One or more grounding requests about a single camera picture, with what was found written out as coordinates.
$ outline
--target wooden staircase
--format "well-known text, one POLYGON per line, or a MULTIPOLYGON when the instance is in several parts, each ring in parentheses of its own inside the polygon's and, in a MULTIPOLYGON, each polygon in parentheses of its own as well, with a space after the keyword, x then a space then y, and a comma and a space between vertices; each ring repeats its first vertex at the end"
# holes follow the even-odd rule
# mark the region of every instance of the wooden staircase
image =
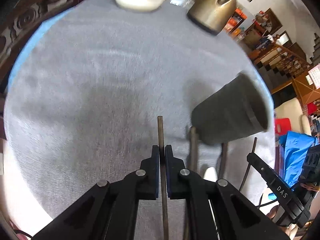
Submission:
POLYGON ((315 33, 315 51, 313 52, 313 57, 310 58, 313 65, 316 66, 320 63, 320 37, 315 33))
POLYGON ((292 80, 312 68, 312 65, 289 49, 273 44, 253 64, 272 94, 275 107, 297 97, 292 80))

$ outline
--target black cup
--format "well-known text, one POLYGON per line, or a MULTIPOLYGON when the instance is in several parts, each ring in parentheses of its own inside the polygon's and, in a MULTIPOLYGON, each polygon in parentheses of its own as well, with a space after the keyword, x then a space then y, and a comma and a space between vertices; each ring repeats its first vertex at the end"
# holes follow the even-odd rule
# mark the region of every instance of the black cup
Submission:
POLYGON ((266 105, 250 78, 240 73, 234 80, 195 107, 192 125, 208 145, 226 143, 265 131, 266 105))

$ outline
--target black cable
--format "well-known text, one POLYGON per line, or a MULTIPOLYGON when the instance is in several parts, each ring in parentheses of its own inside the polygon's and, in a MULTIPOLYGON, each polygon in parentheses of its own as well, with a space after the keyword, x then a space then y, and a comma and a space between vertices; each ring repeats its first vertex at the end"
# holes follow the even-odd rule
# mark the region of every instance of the black cable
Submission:
POLYGON ((15 232, 15 234, 22 234, 32 239, 31 235, 27 234, 26 232, 23 232, 22 230, 14 229, 13 231, 15 232))
POLYGON ((264 207, 264 206, 268 206, 269 204, 272 204, 272 203, 277 202, 277 201, 278 201, 278 199, 276 198, 276 199, 274 199, 274 200, 272 200, 272 201, 270 201, 270 202, 268 202, 268 203, 264 203, 264 204, 262 204, 262 205, 257 206, 257 208, 261 208, 261 207, 264 207))
MULTIPOLYGON (((305 180, 305 181, 303 181, 303 180, 298 181, 297 183, 293 184, 293 185, 290 187, 290 189, 292 190, 292 189, 296 188, 300 183, 307 183, 307 182, 310 182, 310 181, 307 181, 307 180, 305 180)), ((262 201, 262 196, 261 196, 261 198, 260 198, 260 203, 259 203, 259 205, 256 206, 257 208, 261 208, 261 207, 264 207, 264 206, 268 206, 268 205, 270 205, 270 204, 278 201, 278 199, 276 198, 276 199, 274 199, 274 200, 272 200, 272 201, 270 201, 270 202, 268 202, 268 203, 264 203, 264 204, 260 205, 260 204, 261 204, 261 201, 262 201)))
POLYGON ((261 205, 262 197, 263 197, 263 194, 261 195, 261 198, 260 198, 260 200, 259 200, 259 205, 258 205, 258 206, 260 206, 260 205, 261 205))

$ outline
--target gray tablecloth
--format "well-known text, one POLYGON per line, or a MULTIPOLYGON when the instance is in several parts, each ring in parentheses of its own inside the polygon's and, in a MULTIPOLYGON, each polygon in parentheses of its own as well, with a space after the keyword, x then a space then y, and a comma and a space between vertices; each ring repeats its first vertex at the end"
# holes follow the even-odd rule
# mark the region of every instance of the gray tablecloth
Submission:
MULTIPOLYGON (((158 115, 165 143, 185 160, 192 109, 240 71, 268 104, 270 125, 256 135, 256 152, 272 165, 271 97, 230 37, 204 32, 168 2, 138 13, 114 0, 85 0, 49 29, 14 78, 5 105, 8 142, 33 194, 56 217, 99 178, 113 182, 138 169, 157 144, 158 115)), ((253 138, 229 143, 225 178, 235 187, 253 138)), ((200 146, 202 171, 216 165, 220 150, 200 146)), ((264 188, 251 171, 245 195, 257 203, 264 188)), ((183 201, 169 200, 168 210, 170 239, 181 239, 183 201)), ((135 234, 163 238, 161 198, 140 202, 135 234)))

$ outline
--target gold kettle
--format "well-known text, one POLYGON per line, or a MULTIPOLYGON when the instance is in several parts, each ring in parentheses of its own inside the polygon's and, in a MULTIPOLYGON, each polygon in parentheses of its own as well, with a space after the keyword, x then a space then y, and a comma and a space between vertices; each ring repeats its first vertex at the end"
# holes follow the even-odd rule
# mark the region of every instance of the gold kettle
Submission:
POLYGON ((217 35, 235 10, 236 0, 196 0, 187 15, 202 29, 217 35))

